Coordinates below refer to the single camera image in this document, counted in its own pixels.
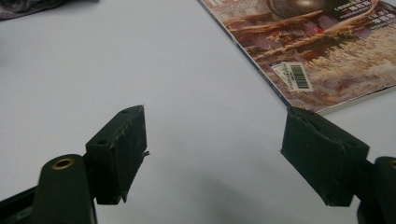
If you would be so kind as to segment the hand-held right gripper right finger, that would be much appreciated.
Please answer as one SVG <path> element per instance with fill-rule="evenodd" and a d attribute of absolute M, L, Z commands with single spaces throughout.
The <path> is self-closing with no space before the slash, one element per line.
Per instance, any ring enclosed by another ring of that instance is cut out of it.
<path fill-rule="evenodd" d="M 349 206 L 369 146 L 321 115 L 288 109 L 281 154 L 329 206 Z"/>

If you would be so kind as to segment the glossy illustrated magazine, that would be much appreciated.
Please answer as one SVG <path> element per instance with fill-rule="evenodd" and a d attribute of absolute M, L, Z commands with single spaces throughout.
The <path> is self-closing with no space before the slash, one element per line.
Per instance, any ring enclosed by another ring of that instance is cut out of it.
<path fill-rule="evenodd" d="M 396 91 L 384 0 L 198 0 L 287 106 L 321 115 Z"/>

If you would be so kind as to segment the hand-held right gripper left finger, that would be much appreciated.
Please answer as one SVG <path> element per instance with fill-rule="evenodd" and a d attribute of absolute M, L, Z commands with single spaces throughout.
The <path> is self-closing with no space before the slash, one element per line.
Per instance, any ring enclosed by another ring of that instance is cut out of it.
<path fill-rule="evenodd" d="M 86 144 L 92 197 L 99 204 L 126 202 L 148 154 L 144 107 L 122 109 Z"/>

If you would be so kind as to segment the pale purple striped towel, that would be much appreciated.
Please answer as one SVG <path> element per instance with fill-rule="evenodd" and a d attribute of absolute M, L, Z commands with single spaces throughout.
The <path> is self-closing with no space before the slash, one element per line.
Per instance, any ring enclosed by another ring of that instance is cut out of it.
<path fill-rule="evenodd" d="M 99 0 L 0 0 L 0 21 L 8 21 L 60 7 L 72 1 Z"/>

